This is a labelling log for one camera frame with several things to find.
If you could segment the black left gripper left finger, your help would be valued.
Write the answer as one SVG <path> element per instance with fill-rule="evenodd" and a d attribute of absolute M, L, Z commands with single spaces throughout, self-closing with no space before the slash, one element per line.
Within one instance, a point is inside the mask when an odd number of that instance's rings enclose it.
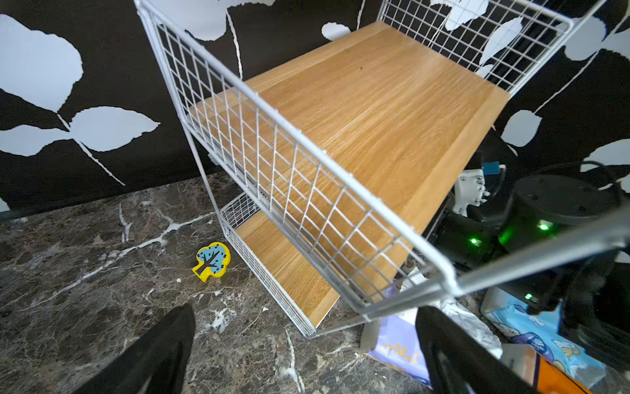
<path fill-rule="evenodd" d="M 181 393 L 195 328 L 192 306 L 177 306 L 76 392 Z"/>

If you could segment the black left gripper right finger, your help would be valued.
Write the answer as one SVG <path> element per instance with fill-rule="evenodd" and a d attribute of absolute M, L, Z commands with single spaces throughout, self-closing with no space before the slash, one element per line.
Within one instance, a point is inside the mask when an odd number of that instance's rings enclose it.
<path fill-rule="evenodd" d="M 536 392 L 438 308 L 418 308 L 415 328 L 433 392 Z"/>

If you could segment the purple white tissue pack bottom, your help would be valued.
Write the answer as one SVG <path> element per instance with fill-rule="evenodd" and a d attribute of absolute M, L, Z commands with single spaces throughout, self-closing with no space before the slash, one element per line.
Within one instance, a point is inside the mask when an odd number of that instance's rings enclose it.
<path fill-rule="evenodd" d="M 500 339 L 473 312 L 453 297 L 432 304 L 459 325 L 467 335 L 500 359 L 503 354 Z M 431 387 L 426 365 L 415 328 L 417 310 L 405 310 L 364 325 L 360 350 L 372 359 L 387 364 Z"/>

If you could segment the blue cartoon tissue pack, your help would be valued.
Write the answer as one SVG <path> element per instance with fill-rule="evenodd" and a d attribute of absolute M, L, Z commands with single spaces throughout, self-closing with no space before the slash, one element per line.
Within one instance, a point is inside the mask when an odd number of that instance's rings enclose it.
<path fill-rule="evenodd" d="M 481 313 L 511 343 L 532 346 L 555 367 L 587 388 L 605 377 L 605 365 L 587 355 L 584 348 L 559 334 L 560 308 L 529 315 L 528 305 L 498 287 L 482 302 Z"/>

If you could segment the orange tissue pack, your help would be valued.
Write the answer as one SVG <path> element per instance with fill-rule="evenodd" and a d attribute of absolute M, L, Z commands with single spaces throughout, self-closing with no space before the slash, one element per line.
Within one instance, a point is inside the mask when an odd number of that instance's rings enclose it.
<path fill-rule="evenodd" d="M 590 390 L 527 344 L 503 344 L 500 361 L 539 393 L 583 393 Z"/>

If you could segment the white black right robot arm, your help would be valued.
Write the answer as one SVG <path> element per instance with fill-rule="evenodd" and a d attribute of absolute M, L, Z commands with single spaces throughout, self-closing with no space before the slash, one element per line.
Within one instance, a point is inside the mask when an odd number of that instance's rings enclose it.
<path fill-rule="evenodd" d="M 534 175 L 515 182 L 503 215 L 482 222 L 447 210 L 431 239 L 465 272 L 587 225 L 622 206 L 610 191 L 559 175 Z M 560 349 L 581 347 L 618 370 L 629 368 L 629 265 L 618 261 L 625 246 L 590 252 L 581 259 L 500 285 L 514 307 L 535 323 L 559 313 Z"/>

